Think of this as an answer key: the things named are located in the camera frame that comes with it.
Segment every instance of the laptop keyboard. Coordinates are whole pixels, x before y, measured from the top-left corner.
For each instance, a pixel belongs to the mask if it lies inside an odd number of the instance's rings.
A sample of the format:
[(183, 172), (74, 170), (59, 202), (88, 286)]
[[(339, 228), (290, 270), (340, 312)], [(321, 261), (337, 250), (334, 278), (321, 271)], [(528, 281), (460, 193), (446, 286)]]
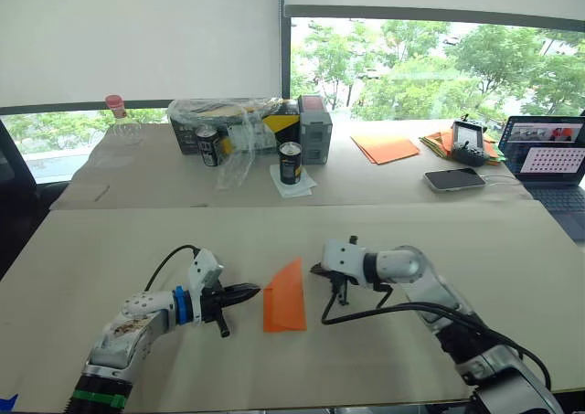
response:
[(551, 211), (585, 210), (585, 191), (572, 188), (529, 188), (533, 198)]

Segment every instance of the window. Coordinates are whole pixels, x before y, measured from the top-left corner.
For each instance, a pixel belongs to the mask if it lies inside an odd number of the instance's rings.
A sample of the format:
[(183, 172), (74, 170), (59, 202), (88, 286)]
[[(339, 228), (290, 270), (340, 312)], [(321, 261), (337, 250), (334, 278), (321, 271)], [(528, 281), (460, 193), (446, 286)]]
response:
[(291, 96), (318, 92), (338, 120), (580, 115), (585, 33), (533, 27), (292, 18)]
[[(139, 123), (166, 122), (166, 109), (128, 110)], [(38, 183), (69, 181), (114, 123), (110, 110), (2, 116)]]

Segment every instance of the black chair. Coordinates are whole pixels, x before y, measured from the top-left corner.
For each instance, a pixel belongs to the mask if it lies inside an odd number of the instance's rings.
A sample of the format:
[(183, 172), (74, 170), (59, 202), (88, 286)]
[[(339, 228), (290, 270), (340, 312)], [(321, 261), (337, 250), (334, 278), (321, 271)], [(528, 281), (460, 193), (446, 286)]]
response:
[(0, 279), (67, 183), (37, 187), (27, 163), (0, 121)]

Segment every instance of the laptop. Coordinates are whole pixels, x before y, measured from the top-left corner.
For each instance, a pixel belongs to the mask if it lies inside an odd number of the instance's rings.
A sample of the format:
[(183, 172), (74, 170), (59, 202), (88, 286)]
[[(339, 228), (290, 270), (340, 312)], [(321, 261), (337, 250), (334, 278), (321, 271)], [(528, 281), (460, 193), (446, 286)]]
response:
[(573, 240), (585, 240), (585, 117), (510, 117), (499, 148), (532, 197)]

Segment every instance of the beige table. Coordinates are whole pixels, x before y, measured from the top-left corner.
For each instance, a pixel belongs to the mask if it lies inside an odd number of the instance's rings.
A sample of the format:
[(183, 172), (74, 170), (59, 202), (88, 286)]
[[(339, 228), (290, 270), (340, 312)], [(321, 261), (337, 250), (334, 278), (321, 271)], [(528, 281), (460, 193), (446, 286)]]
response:
[[(393, 207), (154, 208), (54, 211), (0, 282), (0, 397), (16, 409), (60, 411), (94, 337), (174, 247), (193, 243), (225, 264), (224, 284), (272, 275), (303, 257), (308, 330), (265, 334), (262, 297), (214, 324), (160, 338), (128, 411), (197, 411), (458, 399), (468, 388), (412, 313), (335, 326), (330, 293), (308, 272), (328, 238), (357, 234), (372, 250), (422, 249), (494, 329), (533, 350), (556, 390), (585, 387), (583, 254), (534, 201)], [(186, 283), (188, 253), (155, 288)], [(351, 288), (344, 312), (379, 295)], [(393, 303), (404, 300), (397, 291)]]
[[(73, 177), (72, 185), (109, 189), (97, 202), (79, 200), (65, 192), (54, 209), (128, 207), (271, 207), (397, 204), (532, 199), (522, 186), (488, 186), (482, 190), (435, 194), (422, 175), (433, 170), (464, 167), (443, 160), (418, 137), (446, 129), (450, 121), (340, 122), (334, 126), (329, 161), (307, 170), (318, 186), (312, 196), (282, 199), (269, 175), (278, 156), (259, 155), (244, 184), (216, 190), (219, 169), (203, 165), (199, 155), (181, 154), (169, 124), (145, 125), (144, 140), (119, 146), (106, 136)], [(350, 138), (351, 133), (408, 136), (420, 154), (386, 165), (373, 165)], [(485, 165), (481, 175), (512, 176), (504, 165)], [(498, 178), (498, 183), (513, 180)]]

